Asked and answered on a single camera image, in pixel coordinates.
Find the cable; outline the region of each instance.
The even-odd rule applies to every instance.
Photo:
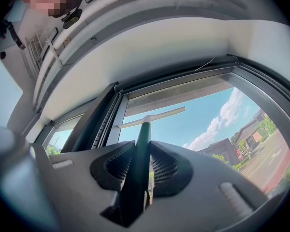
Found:
[[[208,65],[211,61],[209,61],[208,63],[202,65],[202,66],[199,67],[199,68],[197,68],[197,69],[195,70],[195,72],[196,72],[197,70],[199,70],[200,68],[204,67],[205,65]]]

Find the road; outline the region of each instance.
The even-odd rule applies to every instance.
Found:
[[[256,157],[253,158],[252,163],[247,166],[241,174],[254,183],[259,189],[264,190],[269,183],[273,185],[273,179],[279,179],[278,173],[284,171],[287,165],[286,158],[290,155],[289,148],[277,130],[266,141],[260,144],[254,152]]]

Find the white cloud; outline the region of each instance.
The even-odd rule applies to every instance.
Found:
[[[183,147],[199,151],[212,143],[222,125],[225,127],[229,126],[237,119],[238,109],[242,104],[243,98],[244,94],[237,88],[234,88],[229,100],[221,107],[219,116],[212,120],[206,132],[198,136],[191,144],[184,144]]]
[[[245,107],[244,118],[248,116],[249,111],[250,111],[250,106]]]

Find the window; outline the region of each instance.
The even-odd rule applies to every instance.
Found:
[[[186,110],[152,121],[152,140],[217,157],[268,197],[290,186],[290,150],[277,126],[252,99],[219,77],[130,99],[123,124],[180,107]],[[140,128],[121,129],[119,142],[137,140]]]
[[[48,155],[56,155],[61,152],[81,116],[82,115],[54,126],[43,144]]]

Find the brown building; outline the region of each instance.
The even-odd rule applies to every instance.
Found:
[[[266,113],[260,109],[255,115],[252,121],[243,126],[236,139],[234,144],[239,148],[239,144],[242,140],[246,141],[246,147],[251,148],[255,143],[259,142],[262,139],[262,136],[258,132],[259,123],[267,117]]]
[[[228,160],[231,165],[237,165],[240,162],[236,150],[228,138],[211,144],[208,148],[198,152],[210,156],[213,154],[224,156],[225,160]]]

